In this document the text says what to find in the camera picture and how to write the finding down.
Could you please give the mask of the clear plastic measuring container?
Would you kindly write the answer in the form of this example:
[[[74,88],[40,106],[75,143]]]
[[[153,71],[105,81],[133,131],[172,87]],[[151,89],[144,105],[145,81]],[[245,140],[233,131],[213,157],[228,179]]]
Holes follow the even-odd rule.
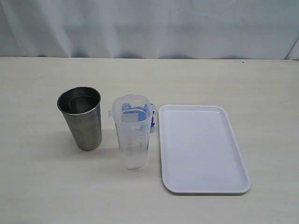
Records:
[[[150,131],[155,125],[155,106],[142,95],[125,95],[112,103],[120,160],[127,169],[138,169],[148,161]]]

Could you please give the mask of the stainless steel cup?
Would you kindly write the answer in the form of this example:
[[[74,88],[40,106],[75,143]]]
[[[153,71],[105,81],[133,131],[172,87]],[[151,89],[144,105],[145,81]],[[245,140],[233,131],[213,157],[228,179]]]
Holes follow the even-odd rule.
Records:
[[[101,144],[100,101],[99,91],[92,87],[69,89],[57,99],[57,107],[81,150],[91,151]]]

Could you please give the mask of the white rectangular plastic tray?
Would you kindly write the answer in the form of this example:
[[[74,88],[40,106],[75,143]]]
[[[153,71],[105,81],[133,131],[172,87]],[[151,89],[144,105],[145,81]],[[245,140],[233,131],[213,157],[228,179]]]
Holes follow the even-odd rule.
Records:
[[[242,195],[251,180],[227,112],[216,105],[159,109],[161,171],[174,194]]]

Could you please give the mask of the white backdrop curtain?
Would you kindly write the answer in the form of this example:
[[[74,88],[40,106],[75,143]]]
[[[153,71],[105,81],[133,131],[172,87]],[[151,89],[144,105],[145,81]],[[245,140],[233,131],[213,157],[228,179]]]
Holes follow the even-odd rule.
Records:
[[[3,0],[2,56],[299,58],[296,0]]]

